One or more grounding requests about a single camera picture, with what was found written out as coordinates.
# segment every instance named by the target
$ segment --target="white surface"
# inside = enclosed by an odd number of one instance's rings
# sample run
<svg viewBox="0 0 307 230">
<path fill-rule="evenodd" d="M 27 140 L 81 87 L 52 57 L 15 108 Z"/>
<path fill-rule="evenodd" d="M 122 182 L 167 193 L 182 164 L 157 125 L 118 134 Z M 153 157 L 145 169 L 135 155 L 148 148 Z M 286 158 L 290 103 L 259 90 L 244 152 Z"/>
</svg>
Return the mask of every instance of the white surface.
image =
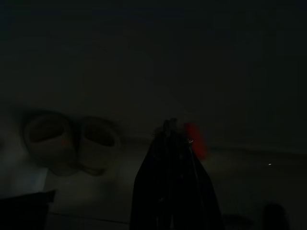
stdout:
<svg viewBox="0 0 307 230">
<path fill-rule="evenodd" d="M 20 121 L 7 111 L 0 115 L 0 198 L 42 192 L 46 168 L 36 166 L 23 146 Z"/>
<path fill-rule="evenodd" d="M 49 172 L 45 189 L 57 190 L 50 212 L 80 217 L 80 221 L 129 223 L 134 179 L 147 150 L 148 145 L 124 145 L 107 174 L 99 177 L 83 172 L 57 177 Z M 255 221 L 255 229 L 261 229 L 264 206 L 277 202 L 286 209 L 294 229 L 306 229 L 305 155 L 210 151 L 202 164 L 211 177 L 223 214 L 247 216 Z"/>
</svg>

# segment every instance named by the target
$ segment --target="red object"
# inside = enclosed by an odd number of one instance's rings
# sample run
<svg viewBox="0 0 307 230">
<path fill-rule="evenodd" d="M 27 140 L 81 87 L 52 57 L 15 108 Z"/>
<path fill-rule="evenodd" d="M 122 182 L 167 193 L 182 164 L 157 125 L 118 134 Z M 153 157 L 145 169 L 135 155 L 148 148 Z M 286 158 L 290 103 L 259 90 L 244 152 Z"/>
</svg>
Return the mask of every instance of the red object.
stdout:
<svg viewBox="0 0 307 230">
<path fill-rule="evenodd" d="M 193 140 L 191 147 L 193 151 L 195 152 L 195 155 L 197 156 L 197 158 L 199 160 L 205 159 L 207 156 L 206 147 L 203 142 L 201 133 L 196 127 L 196 125 L 194 123 L 185 123 L 184 128 L 186 130 L 188 138 Z"/>
</svg>

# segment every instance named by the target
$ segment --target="black object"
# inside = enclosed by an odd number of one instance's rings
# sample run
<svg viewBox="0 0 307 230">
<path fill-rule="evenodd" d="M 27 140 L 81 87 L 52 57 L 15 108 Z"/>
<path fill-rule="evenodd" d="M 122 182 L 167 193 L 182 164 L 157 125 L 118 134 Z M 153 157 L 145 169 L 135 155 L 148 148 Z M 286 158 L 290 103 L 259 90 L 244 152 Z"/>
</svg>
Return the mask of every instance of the black object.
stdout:
<svg viewBox="0 0 307 230">
<path fill-rule="evenodd" d="M 211 180 L 166 120 L 151 143 L 134 181 L 130 230 L 223 230 L 221 212 Z"/>
<path fill-rule="evenodd" d="M 55 191 L 0 200 L 0 229 L 43 230 Z"/>
<path fill-rule="evenodd" d="M 279 204 L 268 204 L 263 210 L 264 230 L 290 230 L 286 211 Z"/>
</svg>

